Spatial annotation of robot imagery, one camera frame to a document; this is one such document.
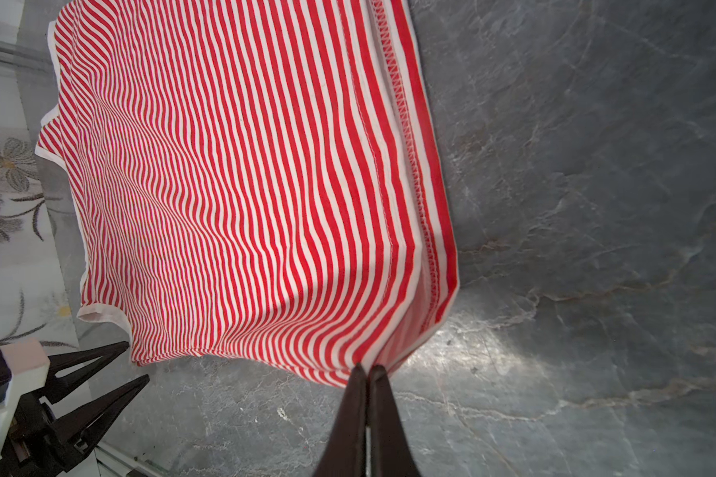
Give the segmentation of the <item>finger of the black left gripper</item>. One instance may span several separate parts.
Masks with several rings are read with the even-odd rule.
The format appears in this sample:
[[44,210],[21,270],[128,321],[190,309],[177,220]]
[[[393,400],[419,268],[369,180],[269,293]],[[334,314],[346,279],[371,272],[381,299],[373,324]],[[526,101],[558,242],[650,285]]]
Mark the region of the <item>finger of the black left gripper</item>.
[[51,356],[46,383],[39,391],[40,395],[53,405],[63,401],[129,347],[127,341],[122,341],[91,350]]
[[119,415],[149,382],[147,375],[140,376],[50,423],[45,441],[60,472],[73,470],[93,453]]

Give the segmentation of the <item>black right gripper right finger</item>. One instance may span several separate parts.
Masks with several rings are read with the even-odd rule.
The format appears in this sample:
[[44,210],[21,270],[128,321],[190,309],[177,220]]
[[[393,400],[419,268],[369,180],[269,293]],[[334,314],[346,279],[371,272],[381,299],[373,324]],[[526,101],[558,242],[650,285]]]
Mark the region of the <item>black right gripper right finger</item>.
[[422,476],[413,459],[389,376],[383,366],[373,367],[368,376],[367,423],[372,476]]

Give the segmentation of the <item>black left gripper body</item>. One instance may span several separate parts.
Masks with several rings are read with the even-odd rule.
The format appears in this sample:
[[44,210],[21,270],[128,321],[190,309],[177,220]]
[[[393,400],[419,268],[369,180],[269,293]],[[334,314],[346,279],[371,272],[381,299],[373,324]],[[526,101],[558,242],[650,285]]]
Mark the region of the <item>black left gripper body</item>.
[[65,471],[55,415],[38,393],[19,399],[0,453],[0,476],[60,476]]

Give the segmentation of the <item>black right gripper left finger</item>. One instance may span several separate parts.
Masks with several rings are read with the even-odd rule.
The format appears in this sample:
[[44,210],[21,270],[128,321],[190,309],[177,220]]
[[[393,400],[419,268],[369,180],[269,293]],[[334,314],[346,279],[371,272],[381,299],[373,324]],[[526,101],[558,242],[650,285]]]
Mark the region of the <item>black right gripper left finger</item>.
[[366,372],[357,366],[350,374],[315,477],[366,476],[367,392]]

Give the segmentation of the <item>red white striped tank top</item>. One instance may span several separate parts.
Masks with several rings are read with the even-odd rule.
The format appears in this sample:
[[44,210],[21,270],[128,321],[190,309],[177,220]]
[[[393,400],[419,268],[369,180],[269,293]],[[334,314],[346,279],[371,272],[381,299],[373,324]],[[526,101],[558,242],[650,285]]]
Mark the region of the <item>red white striped tank top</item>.
[[333,387],[445,323],[457,246],[404,1],[73,1],[37,154],[68,175],[78,316],[133,363]]

